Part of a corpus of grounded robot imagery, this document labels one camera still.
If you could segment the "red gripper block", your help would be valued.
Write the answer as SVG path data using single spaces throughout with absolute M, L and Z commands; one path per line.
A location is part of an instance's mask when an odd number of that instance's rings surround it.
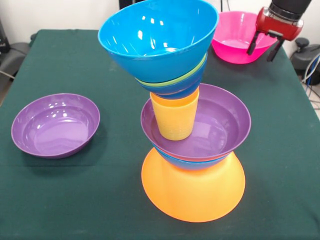
M 277 44 L 267 57 L 267 61 L 272 62 L 282 47 L 284 40 L 292 41 L 300 34 L 304 21 L 302 19 L 297 21 L 283 19 L 272 13 L 267 7 L 263 7 L 257 15 L 255 26 L 256 31 L 246 53 L 249 56 L 253 54 L 260 42 L 259 37 L 261 33 L 274 38 L 277 37 Z

